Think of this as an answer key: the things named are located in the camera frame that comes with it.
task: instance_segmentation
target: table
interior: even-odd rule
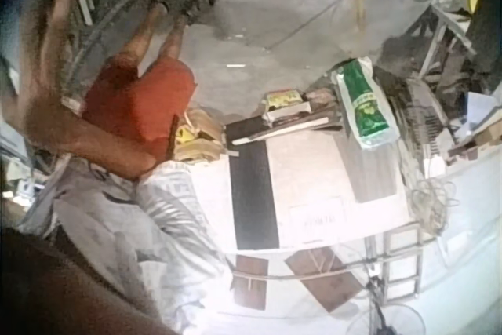
[[[333,134],[303,131],[252,144],[246,145],[265,150],[266,161],[244,151],[191,167],[198,200],[226,253],[330,246],[411,221],[397,153],[395,194],[357,203]],[[251,167],[254,184],[238,187],[236,163]],[[250,203],[255,199],[259,206]]]

